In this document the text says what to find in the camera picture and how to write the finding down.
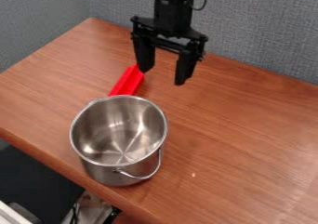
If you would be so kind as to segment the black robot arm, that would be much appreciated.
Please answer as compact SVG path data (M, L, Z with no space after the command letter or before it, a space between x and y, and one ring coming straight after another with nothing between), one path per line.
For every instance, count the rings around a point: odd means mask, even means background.
M153 17L131 17L132 45L140 72L155 65L155 48L179 54L174 84L191 77L196 62L203 59L208 37L191 28L194 0L153 0Z

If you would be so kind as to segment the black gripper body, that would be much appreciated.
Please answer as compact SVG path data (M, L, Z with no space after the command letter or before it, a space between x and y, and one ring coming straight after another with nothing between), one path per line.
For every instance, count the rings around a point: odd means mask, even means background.
M194 7L194 0L153 0L151 18L132 16L132 39L148 38L151 45L178 54L192 49L203 59L203 48L207 36L191 28L192 11L206 6Z

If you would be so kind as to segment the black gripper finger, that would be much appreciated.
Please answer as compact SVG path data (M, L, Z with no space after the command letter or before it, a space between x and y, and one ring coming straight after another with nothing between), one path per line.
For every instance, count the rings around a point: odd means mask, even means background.
M174 81L176 86L180 86L186 82L186 80L191 77L198 60L199 57L195 50L184 49L179 53L175 69L175 81Z
M148 38L135 37L132 43L139 70L147 72L155 63L155 47Z

